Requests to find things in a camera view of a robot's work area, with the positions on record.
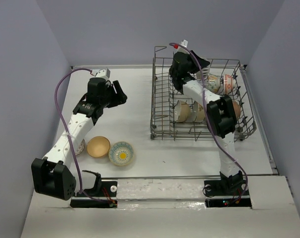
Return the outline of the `brown glazed bowl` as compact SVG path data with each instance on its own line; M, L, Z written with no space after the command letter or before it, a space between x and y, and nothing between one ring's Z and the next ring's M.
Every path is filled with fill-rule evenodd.
M240 107L239 103L237 103L236 101L233 101L233 107L234 107L236 119L238 120L241 115L241 107Z

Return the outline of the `plain white bowl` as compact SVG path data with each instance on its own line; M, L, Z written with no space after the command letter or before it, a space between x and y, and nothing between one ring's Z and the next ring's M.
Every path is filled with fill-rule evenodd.
M203 106L198 102L194 102L193 104L193 122L203 122L205 120L205 113Z

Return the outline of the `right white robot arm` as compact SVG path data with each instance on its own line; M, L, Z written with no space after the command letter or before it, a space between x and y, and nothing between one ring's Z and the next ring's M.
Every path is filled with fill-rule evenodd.
M220 179L205 181L206 196L230 196L238 194L245 183L242 169L234 158L237 117L228 95L219 96L209 91L192 76L209 64L193 51L178 50L173 56L169 75L177 91L202 105L207 127L218 146Z

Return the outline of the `orange coral pattern bowl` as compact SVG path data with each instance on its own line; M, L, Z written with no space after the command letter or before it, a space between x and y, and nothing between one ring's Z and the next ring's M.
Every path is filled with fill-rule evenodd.
M225 74L223 76L223 89L224 89L224 94L229 95L232 93L237 86L236 79L229 74Z

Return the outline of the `small patterned bowl under arm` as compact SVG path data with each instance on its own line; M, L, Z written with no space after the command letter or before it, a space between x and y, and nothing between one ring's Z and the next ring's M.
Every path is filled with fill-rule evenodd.
M75 156L80 155L83 152L83 150L85 149L85 146L86 146L86 142L83 139L81 141L81 143L79 144L78 148L75 150Z

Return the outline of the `teal bowl with yellow centre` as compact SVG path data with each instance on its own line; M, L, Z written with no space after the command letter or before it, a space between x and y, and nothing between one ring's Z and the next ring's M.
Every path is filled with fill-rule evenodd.
M125 141L118 141L111 145L108 152L110 161L116 166L127 166L134 159L134 149L132 145Z

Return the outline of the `white bowl with patterned outside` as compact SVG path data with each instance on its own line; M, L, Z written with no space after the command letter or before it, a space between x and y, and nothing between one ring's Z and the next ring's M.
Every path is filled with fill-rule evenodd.
M196 73L197 80L206 80L210 72L210 66L204 67L201 70L198 70Z

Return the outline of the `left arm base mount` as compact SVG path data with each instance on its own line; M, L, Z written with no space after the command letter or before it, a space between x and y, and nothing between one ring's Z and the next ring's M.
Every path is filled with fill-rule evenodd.
M72 208L117 208L118 181L102 179L101 174L88 170L84 173L95 176L92 186L84 189L83 193L75 193L70 200Z

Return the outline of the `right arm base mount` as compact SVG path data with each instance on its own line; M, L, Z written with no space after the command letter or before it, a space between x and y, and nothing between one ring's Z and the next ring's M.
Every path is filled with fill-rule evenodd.
M245 180L231 187L222 186L221 182L221 179L204 181L202 193L207 208L252 207L248 189L242 194L246 185Z

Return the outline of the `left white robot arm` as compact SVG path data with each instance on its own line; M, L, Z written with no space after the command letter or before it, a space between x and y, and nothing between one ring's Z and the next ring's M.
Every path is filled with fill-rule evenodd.
M87 92L73 109L70 121L61 119L64 132L41 159L36 158L31 164L35 192L62 200L69 200L73 193L83 189L91 196L99 194L101 183L91 178L83 186L81 172L74 176L70 165L74 163L79 167L75 151L96 125L104 109L117 107L126 101L127 96L119 81L90 78Z

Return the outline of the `leaf and flower pattern bowl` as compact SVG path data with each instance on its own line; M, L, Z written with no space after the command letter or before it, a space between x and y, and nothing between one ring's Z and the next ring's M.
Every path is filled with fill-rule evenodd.
M207 77L206 88L216 94L220 89L220 76L209 74Z

